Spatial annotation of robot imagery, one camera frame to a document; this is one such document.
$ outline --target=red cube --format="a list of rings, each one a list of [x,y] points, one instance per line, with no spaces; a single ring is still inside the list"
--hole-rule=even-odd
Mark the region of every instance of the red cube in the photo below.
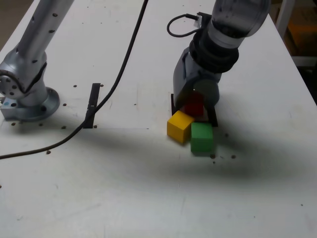
[[[200,93],[193,91],[188,98],[185,106],[184,113],[192,117],[201,117],[204,115],[204,97]]]

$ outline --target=table surface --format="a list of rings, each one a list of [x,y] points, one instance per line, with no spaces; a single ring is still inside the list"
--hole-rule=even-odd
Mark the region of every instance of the table surface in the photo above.
[[[317,236],[317,109],[269,17],[219,83],[215,160],[166,136],[174,67],[191,41],[172,38],[166,25],[180,14],[211,13],[213,4],[150,0],[122,81],[95,117],[98,128],[49,155],[0,161],[1,238]],[[104,85],[99,101],[112,86],[141,5],[74,2],[47,49],[45,73],[67,106],[37,123],[1,118],[1,154],[51,145],[83,121],[92,83]],[[191,29],[190,19],[172,26]]]

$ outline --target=yellow cube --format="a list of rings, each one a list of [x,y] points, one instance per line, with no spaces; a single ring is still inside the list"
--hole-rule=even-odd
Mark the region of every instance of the yellow cube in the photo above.
[[[190,138],[191,123],[195,119],[181,111],[177,111],[167,121],[167,135],[174,140],[184,143]]]

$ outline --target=cube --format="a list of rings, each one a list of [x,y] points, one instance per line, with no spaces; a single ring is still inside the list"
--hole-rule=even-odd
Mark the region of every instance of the cube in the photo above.
[[[167,122],[167,135],[179,143],[190,139],[191,123],[194,118],[177,111]]]
[[[190,147],[192,152],[211,152],[213,148],[212,125],[195,122],[191,125],[192,136]]]
[[[202,117],[204,115],[204,97],[200,93],[193,91],[184,106],[184,112],[192,117]]]

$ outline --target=robotic arm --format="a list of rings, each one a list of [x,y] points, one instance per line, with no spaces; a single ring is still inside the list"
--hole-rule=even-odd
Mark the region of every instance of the robotic arm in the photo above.
[[[174,104],[180,109],[195,89],[204,95],[211,110],[219,100],[221,74],[239,58],[242,41],[259,30],[269,11],[270,0],[217,0],[208,25],[195,34],[177,63]]]
[[[74,0],[41,0],[19,44],[0,64],[1,112],[6,120],[36,121],[52,115],[59,96],[45,87],[46,47]]]
[[[45,87],[45,49],[74,0],[41,0],[21,41],[0,64],[1,112],[6,120],[37,121],[59,107],[57,92]],[[181,108],[195,89],[205,107],[219,100],[221,74],[238,60],[238,47],[263,24],[270,0],[217,0],[212,19],[195,34],[174,72],[174,103]]]

